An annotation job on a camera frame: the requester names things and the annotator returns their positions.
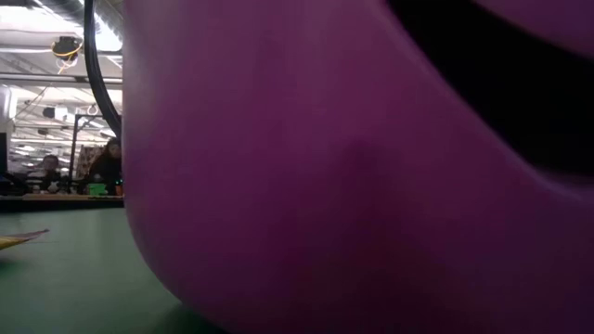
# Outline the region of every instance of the green table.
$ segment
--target green table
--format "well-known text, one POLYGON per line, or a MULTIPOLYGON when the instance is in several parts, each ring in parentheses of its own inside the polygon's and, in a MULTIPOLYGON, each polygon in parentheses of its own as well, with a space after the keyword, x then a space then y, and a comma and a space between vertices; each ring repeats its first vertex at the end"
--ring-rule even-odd
POLYGON ((224 333, 193 315, 143 262, 123 209, 0 214, 0 332, 224 333))

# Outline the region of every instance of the wire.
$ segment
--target wire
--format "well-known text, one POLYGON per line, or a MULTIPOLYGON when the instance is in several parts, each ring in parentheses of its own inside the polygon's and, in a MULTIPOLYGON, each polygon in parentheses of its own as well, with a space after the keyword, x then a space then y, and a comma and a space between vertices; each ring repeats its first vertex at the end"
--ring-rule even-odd
POLYGON ((97 106, 103 118, 110 126, 111 131, 113 131, 116 137, 120 138, 122 135, 122 117, 113 106, 113 102, 111 102, 97 59, 94 0, 84 0, 84 62, 97 106))
POLYGON ((55 46, 55 45, 56 45, 56 42, 52 43, 52 52, 54 53, 54 56, 56 56, 56 57, 66 57, 66 56, 73 56, 75 53, 79 52, 79 51, 80 51, 80 50, 83 48, 83 44, 82 44, 82 43, 80 43, 80 44, 78 45, 78 47, 76 48, 76 50, 74 50, 74 51, 71 51, 71 52, 67 52, 67 53, 65 53, 65 54, 59 54, 59 53, 56 53, 56 52, 54 52, 54 46, 55 46))
POLYGON ((45 91, 47 91, 47 89, 48 89, 48 88, 49 88, 51 85, 52 85, 52 83, 50 83, 50 84, 49 84, 49 85, 47 85, 47 86, 46 86, 44 89, 42 89, 42 91, 41 91, 41 92, 39 92, 39 94, 37 94, 37 96, 36 96, 36 97, 34 97, 34 98, 33 98, 33 100, 31 100, 31 102, 29 102, 29 104, 27 104, 27 105, 26 105, 26 106, 25 106, 23 109, 19 110, 19 111, 18 111, 18 112, 15 114, 15 117, 13 117, 13 118, 11 118, 11 119, 9 119, 9 120, 5 121, 5 124, 6 124, 6 123, 8 123, 8 122, 10 122, 10 121, 14 121, 14 122, 15 122, 15 125, 17 125, 17 122, 18 122, 18 121, 22 121, 22 120, 17 120, 17 117, 19 117, 19 115, 20 115, 21 113, 23 113, 23 112, 27 111, 27 110, 29 109, 29 107, 30 107, 30 106, 32 106, 32 105, 35 103, 35 101, 36 101, 38 98, 40 98, 40 99, 39 99, 39 101, 37 102, 37 104, 36 104, 36 105, 33 107, 33 108, 36 108, 36 107, 37 107, 37 106, 38 106, 38 105, 41 103, 41 98, 43 98, 43 97, 44 97, 44 95, 45 95, 45 91))
POLYGON ((66 62, 63 62, 62 60, 62 67, 59 69, 58 74, 62 74, 62 72, 66 69, 69 69, 70 67, 72 67, 73 65, 68 65, 68 61, 71 61, 73 55, 69 55, 68 56, 68 60, 66 60, 66 62))

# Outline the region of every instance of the black cable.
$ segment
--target black cable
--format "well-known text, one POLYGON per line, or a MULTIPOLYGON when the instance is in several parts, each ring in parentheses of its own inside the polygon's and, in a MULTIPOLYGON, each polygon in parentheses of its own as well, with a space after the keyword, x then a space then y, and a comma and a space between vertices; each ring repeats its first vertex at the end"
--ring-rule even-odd
POLYGON ((111 102, 97 59, 95 43, 95 1, 84 0, 84 62, 91 89, 101 115, 117 138, 122 136, 122 117, 111 102))

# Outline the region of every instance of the purple plastic surface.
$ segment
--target purple plastic surface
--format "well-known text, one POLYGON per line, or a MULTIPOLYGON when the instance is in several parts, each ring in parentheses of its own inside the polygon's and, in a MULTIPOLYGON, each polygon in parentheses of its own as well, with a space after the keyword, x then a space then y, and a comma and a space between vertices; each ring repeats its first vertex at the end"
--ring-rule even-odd
POLYGON ((593 186, 518 157, 382 1, 124 3, 128 217, 196 312, 248 334, 594 332, 593 186))
POLYGON ((594 59, 592 0, 474 0, 524 30, 594 59))

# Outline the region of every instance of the person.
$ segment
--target person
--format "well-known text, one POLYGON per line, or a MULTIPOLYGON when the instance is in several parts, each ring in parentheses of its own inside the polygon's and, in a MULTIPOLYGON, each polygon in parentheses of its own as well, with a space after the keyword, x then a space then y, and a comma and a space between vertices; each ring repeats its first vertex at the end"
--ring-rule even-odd
POLYGON ((44 191, 55 194, 60 189, 61 175, 58 171, 58 157, 52 154, 44 156, 41 163, 42 170, 27 174, 26 183, 34 191, 44 191))
POLYGON ((122 179, 122 148, 120 140, 111 139, 105 146, 103 153, 91 164, 88 182, 106 184, 109 195, 115 195, 115 186, 122 179))

